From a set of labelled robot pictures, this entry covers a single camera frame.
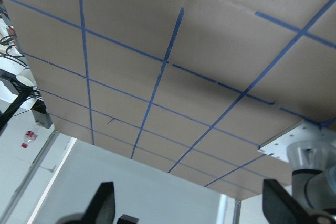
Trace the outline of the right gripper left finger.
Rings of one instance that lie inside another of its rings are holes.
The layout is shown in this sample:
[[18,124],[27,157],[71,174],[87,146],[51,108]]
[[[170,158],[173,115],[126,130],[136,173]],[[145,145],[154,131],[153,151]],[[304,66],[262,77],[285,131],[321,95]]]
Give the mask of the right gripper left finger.
[[103,182],[84,213],[63,216],[56,223],[113,223],[115,216],[114,183]]

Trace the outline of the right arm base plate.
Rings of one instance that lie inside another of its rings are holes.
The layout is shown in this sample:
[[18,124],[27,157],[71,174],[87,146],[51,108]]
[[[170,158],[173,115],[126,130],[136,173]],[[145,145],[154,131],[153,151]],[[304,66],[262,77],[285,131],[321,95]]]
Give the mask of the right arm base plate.
[[262,143],[258,151],[288,163],[287,147],[290,144],[318,140],[329,142],[335,146],[335,130],[322,129],[313,123],[302,120]]

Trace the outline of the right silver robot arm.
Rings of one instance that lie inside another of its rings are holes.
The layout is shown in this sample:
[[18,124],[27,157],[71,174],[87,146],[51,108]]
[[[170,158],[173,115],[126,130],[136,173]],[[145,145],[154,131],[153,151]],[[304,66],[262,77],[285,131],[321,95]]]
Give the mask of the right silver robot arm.
[[[289,145],[292,193],[275,179],[263,181],[263,214],[269,223],[335,223],[335,162],[330,144]],[[101,182],[84,212],[61,217],[58,223],[113,223],[113,182]]]

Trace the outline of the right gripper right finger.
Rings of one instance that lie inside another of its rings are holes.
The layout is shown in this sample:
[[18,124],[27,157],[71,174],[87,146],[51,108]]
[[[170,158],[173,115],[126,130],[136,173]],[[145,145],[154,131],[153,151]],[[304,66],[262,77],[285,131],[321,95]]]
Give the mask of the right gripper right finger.
[[325,211],[304,209],[275,179],[263,181],[262,203],[268,223],[335,223]]

